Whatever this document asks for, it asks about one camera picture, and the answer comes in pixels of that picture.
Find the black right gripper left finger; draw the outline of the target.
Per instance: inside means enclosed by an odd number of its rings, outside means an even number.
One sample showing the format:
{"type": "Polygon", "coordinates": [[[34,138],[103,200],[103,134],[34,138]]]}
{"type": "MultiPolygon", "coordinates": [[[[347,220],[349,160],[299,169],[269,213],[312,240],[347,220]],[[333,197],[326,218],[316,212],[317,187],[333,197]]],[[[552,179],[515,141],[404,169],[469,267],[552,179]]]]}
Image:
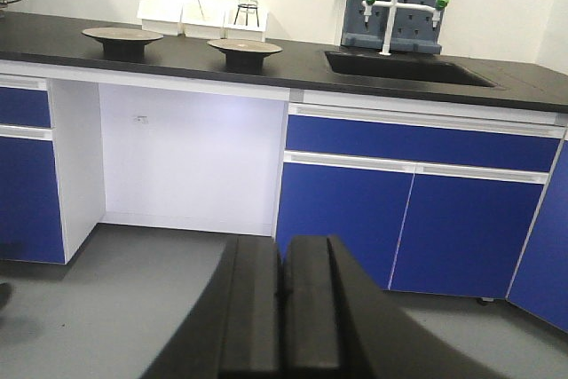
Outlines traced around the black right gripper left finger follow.
{"type": "Polygon", "coordinates": [[[145,378],[279,378],[280,258],[273,240],[232,235],[216,270],[145,378]]]}

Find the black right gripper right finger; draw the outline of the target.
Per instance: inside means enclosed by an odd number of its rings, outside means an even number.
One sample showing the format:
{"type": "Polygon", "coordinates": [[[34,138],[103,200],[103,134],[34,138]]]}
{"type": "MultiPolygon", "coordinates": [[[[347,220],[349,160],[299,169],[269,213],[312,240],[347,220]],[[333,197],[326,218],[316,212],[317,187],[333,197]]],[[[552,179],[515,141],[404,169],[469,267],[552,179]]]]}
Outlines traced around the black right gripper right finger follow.
{"type": "Polygon", "coordinates": [[[284,261],[287,378],[494,378],[394,304],[334,237],[300,235],[284,261]]]}

